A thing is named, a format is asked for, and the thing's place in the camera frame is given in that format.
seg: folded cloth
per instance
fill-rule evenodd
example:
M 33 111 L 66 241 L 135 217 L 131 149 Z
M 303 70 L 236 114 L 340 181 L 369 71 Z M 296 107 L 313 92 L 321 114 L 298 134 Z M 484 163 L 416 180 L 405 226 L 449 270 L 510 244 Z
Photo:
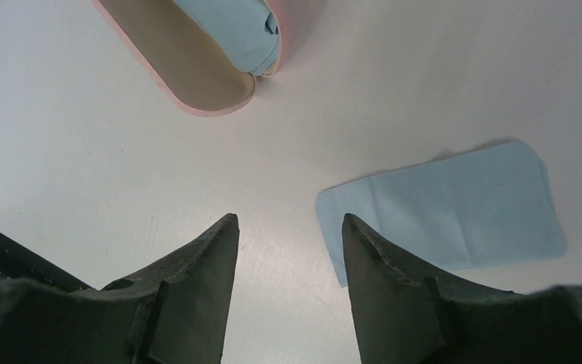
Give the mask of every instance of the folded cloth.
M 320 193 L 315 208 L 342 287 L 347 212 L 448 270 L 559 257 L 566 250 L 546 166 L 523 143 L 355 180 Z
M 277 23 L 262 0 L 174 0 L 240 71 L 263 74 L 277 60 Z

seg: blue fabric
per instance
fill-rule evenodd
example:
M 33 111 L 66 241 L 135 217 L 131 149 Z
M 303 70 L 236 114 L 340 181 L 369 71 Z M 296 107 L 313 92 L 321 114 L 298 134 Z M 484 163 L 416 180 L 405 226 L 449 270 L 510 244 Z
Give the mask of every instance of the blue fabric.
M 566 250 L 546 166 L 522 143 L 355 180 L 320 193 L 315 208 L 343 287 L 347 212 L 449 270 L 559 257 Z
M 263 74 L 280 49 L 277 23 L 262 0 L 174 0 L 240 71 Z

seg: white surface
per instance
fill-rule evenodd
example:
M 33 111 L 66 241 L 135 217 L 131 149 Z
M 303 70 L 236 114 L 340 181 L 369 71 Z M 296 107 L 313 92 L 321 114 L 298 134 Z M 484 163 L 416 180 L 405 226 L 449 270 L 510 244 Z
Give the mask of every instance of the white surface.
M 285 71 L 211 120 L 88 1 L 0 1 L 0 231 L 101 287 L 235 212 L 223 363 L 357 363 L 316 194 L 515 137 L 548 165 L 568 255 L 461 275 L 582 283 L 582 2 L 306 1 Z

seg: open container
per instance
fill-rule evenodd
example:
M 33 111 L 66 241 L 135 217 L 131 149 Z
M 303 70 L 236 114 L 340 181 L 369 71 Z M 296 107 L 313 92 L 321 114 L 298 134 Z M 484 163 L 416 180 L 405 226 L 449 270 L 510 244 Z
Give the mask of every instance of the open container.
M 229 114 L 255 91 L 253 74 L 238 70 L 218 43 L 173 0 L 93 0 L 158 85 L 185 111 L 198 116 Z M 283 0 L 265 0 L 277 23 L 275 74 L 289 48 Z

